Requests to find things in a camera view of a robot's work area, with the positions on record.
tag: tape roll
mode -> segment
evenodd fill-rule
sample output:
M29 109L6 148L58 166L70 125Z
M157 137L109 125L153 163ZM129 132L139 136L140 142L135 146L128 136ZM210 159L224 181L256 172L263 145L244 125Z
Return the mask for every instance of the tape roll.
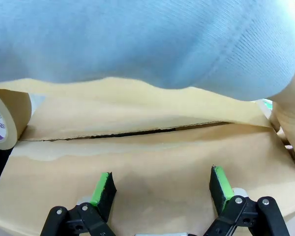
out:
M31 116L28 93L0 89L0 149L16 144Z

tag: brown tape roll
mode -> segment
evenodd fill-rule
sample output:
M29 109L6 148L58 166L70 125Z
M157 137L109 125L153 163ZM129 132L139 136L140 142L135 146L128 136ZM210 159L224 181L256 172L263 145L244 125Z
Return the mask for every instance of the brown tape roll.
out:
M0 89L0 149L14 147L31 116L28 93Z

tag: light blue sweater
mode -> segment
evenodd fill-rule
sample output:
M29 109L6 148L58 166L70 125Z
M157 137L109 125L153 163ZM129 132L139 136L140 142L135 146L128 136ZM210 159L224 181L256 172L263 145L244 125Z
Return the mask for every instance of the light blue sweater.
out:
M0 0L0 81L118 76L241 100L295 73L295 0Z

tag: green tape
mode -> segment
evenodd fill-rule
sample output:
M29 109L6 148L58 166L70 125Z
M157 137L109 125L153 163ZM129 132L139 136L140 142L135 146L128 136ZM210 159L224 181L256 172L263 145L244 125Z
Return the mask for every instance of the green tape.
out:
M234 196L234 192L232 190L230 183L228 182L226 178L223 168L221 166L215 166L214 171L216 173L216 176L218 178L218 181L223 191L223 195L225 197L225 202L223 203L223 210L224 210L227 201L229 201Z
M107 178L109 176L109 173L102 173L99 182L96 185L96 189L93 193L92 199L89 203L91 203L94 207L97 206L97 204L99 203L102 193L105 190L105 184L107 181Z

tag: metal bolt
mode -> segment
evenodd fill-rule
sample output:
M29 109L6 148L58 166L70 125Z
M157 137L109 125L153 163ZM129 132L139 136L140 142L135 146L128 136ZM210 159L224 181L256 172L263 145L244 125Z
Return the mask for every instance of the metal bolt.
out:
M268 199L263 199L263 200L262 200L262 203L263 203L264 205L269 205L269 200L268 200Z
M236 199L235 199L235 202L236 202L237 204L241 204L241 203L242 203L242 199L241 199L241 198L236 198Z

